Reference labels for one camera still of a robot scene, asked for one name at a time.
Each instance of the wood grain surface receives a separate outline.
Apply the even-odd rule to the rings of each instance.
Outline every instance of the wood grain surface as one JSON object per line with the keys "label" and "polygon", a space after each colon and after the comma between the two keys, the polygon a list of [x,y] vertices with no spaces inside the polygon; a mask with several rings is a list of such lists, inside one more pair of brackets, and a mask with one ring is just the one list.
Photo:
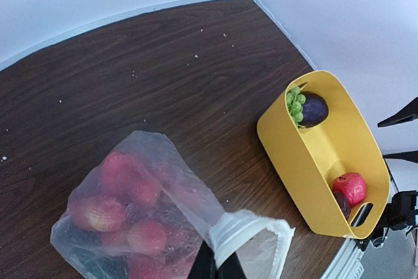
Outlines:
{"label": "wood grain surface", "polygon": [[224,0],[111,24],[1,72],[1,277],[80,277],[50,245],[51,226],[83,177],[141,129],[169,136],[227,210],[296,227],[282,278],[319,278],[342,239],[309,230],[255,130],[308,71],[251,0]]}

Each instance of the translucent plastic bag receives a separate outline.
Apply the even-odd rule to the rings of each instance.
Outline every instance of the translucent plastic bag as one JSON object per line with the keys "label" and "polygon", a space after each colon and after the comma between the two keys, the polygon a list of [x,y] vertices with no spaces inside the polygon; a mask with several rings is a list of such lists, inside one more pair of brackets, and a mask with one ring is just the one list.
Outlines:
{"label": "translucent plastic bag", "polygon": [[205,240],[219,267],[237,252],[248,279],[279,278],[293,229],[226,213],[164,135],[135,131],[71,193],[51,243],[85,278],[187,278]]}

